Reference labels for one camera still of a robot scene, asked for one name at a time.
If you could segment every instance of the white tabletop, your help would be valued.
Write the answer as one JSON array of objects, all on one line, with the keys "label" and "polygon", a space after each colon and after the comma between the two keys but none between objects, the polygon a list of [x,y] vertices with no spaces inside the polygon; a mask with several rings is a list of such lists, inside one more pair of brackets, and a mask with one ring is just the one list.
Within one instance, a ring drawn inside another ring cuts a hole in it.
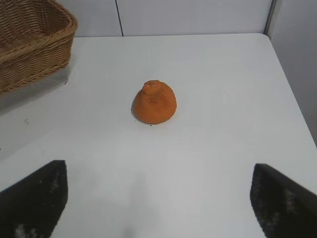
[{"label": "white tabletop", "polygon": [[[178,102],[153,126],[130,111],[151,79]],[[78,38],[69,68],[25,90],[0,99],[0,190],[66,160],[53,238],[264,238],[255,163],[317,192],[316,147],[266,36]]]}]

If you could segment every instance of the white surface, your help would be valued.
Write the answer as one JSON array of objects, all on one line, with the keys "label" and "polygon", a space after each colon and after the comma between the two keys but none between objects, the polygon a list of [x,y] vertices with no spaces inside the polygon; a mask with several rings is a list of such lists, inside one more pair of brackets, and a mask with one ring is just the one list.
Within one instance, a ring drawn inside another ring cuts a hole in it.
[{"label": "white surface", "polygon": [[262,33],[271,0],[118,0],[125,36]]},{"label": "white surface", "polygon": [[317,143],[317,1],[277,2],[269,35]]},{"label": "white surface", "polygon": [[[0,116],[0,190],[66,160],[53,238],[264,238],[255,163],[317,192],[315,145],[263,35],[75,39],[69,69],[66,85]],[[150,79],[178,102],[153,126],[130,112]]]},{"label": "white surface", "polygon": [[78,20],[76,36],[121,36],[115,0],[57,0]]}]

